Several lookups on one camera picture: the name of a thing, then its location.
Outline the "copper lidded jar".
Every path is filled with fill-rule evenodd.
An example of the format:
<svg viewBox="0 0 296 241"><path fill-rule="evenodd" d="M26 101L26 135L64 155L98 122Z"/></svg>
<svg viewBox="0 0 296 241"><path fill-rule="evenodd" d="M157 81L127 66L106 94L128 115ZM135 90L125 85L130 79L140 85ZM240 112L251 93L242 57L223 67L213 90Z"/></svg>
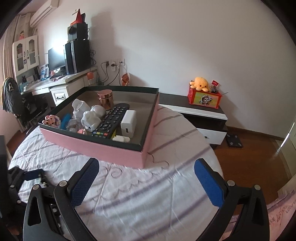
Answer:
<svg viewBox="0 0 296 241"><path fill-rule="evenodd" d="M111 89L99 90L97 92L100 105L106 110L110 110L114 107L113 92Z"/></svg>

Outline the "black speaker box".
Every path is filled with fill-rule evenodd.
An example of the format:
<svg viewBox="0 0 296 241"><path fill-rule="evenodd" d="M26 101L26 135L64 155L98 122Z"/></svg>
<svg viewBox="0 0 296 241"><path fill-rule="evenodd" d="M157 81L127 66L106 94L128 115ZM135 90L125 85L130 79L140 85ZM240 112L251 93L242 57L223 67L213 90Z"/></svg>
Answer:
<svg viewBox="0 0 296 241"><path fill-rule="evenodd" d="M88 25L86 23L76 23L67 28L68 42L73 40L85 40L88 38Z"/></svg>

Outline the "blue highlighter pen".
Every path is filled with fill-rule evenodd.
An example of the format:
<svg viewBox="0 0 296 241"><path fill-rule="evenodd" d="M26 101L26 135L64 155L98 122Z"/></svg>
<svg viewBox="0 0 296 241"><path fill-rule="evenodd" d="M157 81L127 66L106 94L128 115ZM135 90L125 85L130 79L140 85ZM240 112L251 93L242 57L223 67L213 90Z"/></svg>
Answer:
<svg viewBox="0 0 296 241"><path fill-rule="evenodd" d="M67 129L67 124L69 123L69 120L71 120L71 114L67 113L66 115L64 115L64 117L61 120L61 129L62 130L66 130Z"/></svg>

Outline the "white glass door cabinet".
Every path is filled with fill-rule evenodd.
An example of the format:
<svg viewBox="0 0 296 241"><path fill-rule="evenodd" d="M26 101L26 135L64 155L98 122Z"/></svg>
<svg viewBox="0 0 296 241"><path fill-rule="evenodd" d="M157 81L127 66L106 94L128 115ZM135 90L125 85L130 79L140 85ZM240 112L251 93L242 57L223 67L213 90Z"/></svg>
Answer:
<svg viewBox="0 0 296 241"><path fill-rule="evenodd" d="M38 36L34 35L14 42L11 54L15 77L39 66Z"/></svg>

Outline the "white plug night light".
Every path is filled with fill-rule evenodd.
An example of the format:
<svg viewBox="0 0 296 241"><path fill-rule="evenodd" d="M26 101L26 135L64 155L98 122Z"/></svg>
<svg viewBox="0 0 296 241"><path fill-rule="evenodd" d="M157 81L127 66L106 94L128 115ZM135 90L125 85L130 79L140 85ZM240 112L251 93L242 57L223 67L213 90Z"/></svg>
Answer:
<svg viewBox="0 0 296 241"><path fill-rule="evenodd" d="M80 120L82 119L83 114L86 111L90 111L90 109L91 109L91 107L85 101L82 101L82 100L79 100L79 99L75 99L72 102L72 107L73 107L73 116L72 116L72 118L77 118L77 119L80 119Z"/></svg>

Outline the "orange cap bottle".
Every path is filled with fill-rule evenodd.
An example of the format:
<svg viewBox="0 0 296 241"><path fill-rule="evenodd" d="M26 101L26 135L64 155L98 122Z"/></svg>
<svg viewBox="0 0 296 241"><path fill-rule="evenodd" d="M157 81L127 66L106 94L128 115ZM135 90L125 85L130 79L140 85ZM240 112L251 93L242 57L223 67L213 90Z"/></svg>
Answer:
<svg viewBox="0 0 296 241"><path fill-rule="evenodd" d="M95 84L95 78L94 78L94 72L90 71L87 73L87 79L88 79L88 85L94 85Z"/></svg>

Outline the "white striped quilt cover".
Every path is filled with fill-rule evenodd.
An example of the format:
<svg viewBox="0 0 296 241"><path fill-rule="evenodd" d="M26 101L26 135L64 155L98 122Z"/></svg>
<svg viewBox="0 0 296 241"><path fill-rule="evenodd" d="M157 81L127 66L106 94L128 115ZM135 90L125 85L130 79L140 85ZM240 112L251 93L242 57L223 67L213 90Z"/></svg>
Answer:
<svg viewBox="0 0 296 241"><path fill-rule="evenodd" d="M217 210L194 173L199 158L222 171L203 135L161 106L145 167L100 161L77 212L97 240L196 240Z"/></svg>

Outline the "black white low cabinet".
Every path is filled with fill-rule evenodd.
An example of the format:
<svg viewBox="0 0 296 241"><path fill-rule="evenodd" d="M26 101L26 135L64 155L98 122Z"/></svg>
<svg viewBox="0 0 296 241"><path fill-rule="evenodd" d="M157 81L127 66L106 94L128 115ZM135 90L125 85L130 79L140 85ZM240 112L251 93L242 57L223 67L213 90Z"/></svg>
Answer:
<svg viewBox="0 0 296 241"><path fill-rule="evenodd" d="M222 144L226 137L228 118L222 108L191 105L186 96L167 93L160 94L159 104L182 114L212 146Z"/></svg>

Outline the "red triangular item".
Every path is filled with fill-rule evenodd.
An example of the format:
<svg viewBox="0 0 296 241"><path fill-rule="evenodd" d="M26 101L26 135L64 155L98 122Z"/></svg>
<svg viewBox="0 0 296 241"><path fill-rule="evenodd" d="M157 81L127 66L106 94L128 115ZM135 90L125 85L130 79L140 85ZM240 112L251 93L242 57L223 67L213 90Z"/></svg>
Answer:
<svg viewBox="0 0 296 241"><path fill-rule="evenodd" d="M76 12L76 19L75 21L73 21L70 25L75 25L75 24L83 24L85 23L85 18L86 18L86 14L85 13L81 13L80 9L78 9L78 11Z"/></svg>

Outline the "white astronaut figure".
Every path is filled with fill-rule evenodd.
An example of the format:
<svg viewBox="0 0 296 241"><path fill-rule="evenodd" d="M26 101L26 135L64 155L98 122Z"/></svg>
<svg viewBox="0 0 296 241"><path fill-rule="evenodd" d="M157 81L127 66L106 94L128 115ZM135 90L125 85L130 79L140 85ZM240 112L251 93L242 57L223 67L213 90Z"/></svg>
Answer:
<svg viewBox="0 0 296 241"><path fill-rule="evenodd" d="M106 116L106 110L103 106L94 105L90 111L85 111L81 119L82 126L89 132L97 129L102 119Z"/></svg>

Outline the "red printed storage box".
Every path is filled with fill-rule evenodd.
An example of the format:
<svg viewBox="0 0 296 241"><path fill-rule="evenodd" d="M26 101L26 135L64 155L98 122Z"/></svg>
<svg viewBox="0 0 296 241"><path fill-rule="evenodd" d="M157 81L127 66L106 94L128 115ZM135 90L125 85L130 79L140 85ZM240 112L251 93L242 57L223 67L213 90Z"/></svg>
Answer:
<svg viewBox="0 0 296 241"><path fill-rule="evenodd" d="M189 104L191 105L198 105L198 106L218 109L221 99L222 99L222 94L220 94L219 92L211 93L211 92L197 91L195 89L189 88L188 100L189 100Z"/></svg>

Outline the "black remote control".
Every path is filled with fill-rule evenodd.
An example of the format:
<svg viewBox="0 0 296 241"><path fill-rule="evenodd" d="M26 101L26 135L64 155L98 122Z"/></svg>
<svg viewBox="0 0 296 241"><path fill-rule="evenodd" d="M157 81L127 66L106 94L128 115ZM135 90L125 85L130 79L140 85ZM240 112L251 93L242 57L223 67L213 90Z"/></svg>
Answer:
<svg viewBox="0 0 296 241"><path fill-rule="evenodd" d="M96 130L92 132L92 136L99 138L111 139L116 134L117 128L120 126L121 120L130 105L127 103L116 104L105 116Z"/></svg>

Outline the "black computer tower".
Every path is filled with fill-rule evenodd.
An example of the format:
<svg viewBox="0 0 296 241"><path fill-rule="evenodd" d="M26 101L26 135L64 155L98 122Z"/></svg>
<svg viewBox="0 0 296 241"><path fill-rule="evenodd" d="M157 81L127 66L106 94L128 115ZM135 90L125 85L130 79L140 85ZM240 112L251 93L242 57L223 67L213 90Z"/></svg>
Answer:
<svg viewBox="0 0 296 241"><path fill-rule="evenodd" d="M89 40L75 39L65 44L65 65L69 75L91 67Z"/></svg>

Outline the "black floor scale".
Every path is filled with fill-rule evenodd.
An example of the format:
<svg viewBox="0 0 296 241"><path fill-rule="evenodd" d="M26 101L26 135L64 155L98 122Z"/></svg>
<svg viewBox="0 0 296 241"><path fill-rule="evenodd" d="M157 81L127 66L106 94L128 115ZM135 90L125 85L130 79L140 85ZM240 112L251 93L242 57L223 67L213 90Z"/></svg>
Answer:
<svg viewBox="0 0 296 241"><path fill-rule="evenodd" d="M235 134L226 134L226 142L229 147L233 148L243 148L243 144L241 143L239 137Z"/></svg>

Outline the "pink open box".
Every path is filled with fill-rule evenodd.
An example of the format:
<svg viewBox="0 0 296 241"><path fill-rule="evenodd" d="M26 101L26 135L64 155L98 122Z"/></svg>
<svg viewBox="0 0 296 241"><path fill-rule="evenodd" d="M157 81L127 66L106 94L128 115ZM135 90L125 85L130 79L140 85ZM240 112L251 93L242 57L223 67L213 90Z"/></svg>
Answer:
<svg viewBox="0 0 296 241"><path fill-rule="evenodd" d="M142 169L159 104L159 91L149 87L93 86L83 87L58 104L50 115L63 120L72 115L77 99L90 107L98 105L99 93L111 90L114 107L106 112L92 132L85 134L39 123L45 139L79 154L121 166Z"/></svg>

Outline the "orange octopus plush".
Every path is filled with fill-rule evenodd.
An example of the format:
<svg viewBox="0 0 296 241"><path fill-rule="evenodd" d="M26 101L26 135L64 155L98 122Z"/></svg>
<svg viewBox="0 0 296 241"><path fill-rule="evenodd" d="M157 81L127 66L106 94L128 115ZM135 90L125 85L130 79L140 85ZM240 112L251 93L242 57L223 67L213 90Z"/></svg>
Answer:
<svg viewBox="0 0 296 241"><path fill-rule="evenodd" d="M191 89L195 89L196 91L209 91L208 81L203 77L195 77L194 80L189 83Z"/></svg>

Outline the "anatomy torso model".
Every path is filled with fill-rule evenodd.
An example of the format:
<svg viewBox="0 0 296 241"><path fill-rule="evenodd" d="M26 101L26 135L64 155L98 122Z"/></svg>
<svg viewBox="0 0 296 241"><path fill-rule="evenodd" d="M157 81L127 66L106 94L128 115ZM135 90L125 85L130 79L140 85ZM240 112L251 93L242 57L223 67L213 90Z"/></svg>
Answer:
<svg viewBox="0 0 296 241"><path fill-rule="evenodd" d="M122 84L122 86L129 86L130 85L130 74L129 73L125 73L124 75L122 75L121 84Z"/></svg>

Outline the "white charger block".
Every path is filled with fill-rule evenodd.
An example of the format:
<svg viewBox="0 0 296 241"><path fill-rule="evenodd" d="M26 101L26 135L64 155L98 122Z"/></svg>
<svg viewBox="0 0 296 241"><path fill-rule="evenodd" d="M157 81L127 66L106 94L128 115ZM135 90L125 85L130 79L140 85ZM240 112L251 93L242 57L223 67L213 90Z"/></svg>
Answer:
<svg viewBox="0 0 296 241"><path fill-rule="evenodd" d="M137 125L137 112L135 110L127 110L121 120L120 127L123 136L132 138Z"/></svg>

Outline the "black office chair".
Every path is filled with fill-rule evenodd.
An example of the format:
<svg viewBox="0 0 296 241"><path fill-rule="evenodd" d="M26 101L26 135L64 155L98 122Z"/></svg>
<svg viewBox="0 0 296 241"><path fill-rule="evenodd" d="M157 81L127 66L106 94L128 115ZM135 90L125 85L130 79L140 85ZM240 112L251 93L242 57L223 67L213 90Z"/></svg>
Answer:
<svg viewBox="0 0 296 241"><path fill-rule="evenodd" d="M30 93L21 95L17 82L11 77L3 82L1 101L2 109L16 117L26 134L50 111L45 97L33 96Z"/></svg>

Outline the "clear glass jar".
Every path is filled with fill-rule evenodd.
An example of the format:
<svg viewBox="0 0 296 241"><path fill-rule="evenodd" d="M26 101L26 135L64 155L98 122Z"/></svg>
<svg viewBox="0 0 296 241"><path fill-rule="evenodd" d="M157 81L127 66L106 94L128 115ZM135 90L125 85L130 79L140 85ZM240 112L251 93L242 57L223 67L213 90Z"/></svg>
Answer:
<svg viewBox="0 0 296 241"><path fill-rule="evenodd" d="M73 133L77 133L81 129L83 129L83 126L81 125L81 120L77 118L71 118L66 126L66 130Z"/></svg>

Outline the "white air conditioner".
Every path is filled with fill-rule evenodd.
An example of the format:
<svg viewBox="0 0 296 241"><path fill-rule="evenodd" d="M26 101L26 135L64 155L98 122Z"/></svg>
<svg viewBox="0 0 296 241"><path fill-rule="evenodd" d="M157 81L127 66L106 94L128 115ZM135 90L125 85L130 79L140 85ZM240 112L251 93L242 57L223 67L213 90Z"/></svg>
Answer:
<svg viewBox="0 0 296 241"><path fill-rule="evenodd" d="M30 27L36 27L41 20L54 11L59 6L59 0L46 1L32 16L30 19Z"/></svg>

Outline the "white brick toy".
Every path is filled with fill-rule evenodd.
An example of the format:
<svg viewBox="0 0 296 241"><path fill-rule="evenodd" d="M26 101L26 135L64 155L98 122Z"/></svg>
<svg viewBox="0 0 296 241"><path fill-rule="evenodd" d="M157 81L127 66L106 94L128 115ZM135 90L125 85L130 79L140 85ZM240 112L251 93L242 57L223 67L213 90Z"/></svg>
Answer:
<svg viewBox="0 0 296 241"><path fill-rule="evenodd" d="M129 143L130 138L126 136L121 136L121 135L116 135L115 137L112 138L113 141L116 142L121 142L121 143Z"/></svg>

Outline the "black computer monitor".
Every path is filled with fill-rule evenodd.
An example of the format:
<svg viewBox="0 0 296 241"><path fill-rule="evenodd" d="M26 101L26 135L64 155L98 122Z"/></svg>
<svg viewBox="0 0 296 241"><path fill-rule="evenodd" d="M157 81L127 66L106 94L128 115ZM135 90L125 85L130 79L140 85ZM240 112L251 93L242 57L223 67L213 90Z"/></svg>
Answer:
<svg viewBox="0 0 296 241"><path fill-rule="evenodd" d="M48 50L49 71L65 67L64 46L56 46Z"/></svg>

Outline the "white desk with drawers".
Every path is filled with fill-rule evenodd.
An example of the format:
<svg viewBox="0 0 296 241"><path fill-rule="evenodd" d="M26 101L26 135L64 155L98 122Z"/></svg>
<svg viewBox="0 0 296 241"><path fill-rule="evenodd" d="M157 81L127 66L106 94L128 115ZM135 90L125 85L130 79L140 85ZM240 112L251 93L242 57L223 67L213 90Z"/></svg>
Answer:
<svg viewBox="0 0 296 241"><path fill-rule="evenodd" d="M96 78L97 67L92 67L76 74L66 75L57 80L47 79L31 84L26 90L21 92L21 95L27 93L32 95L51 93L55 105L59 105L78 90L89 86L87 73L90 71L94 72L94 78Z"/></svg>

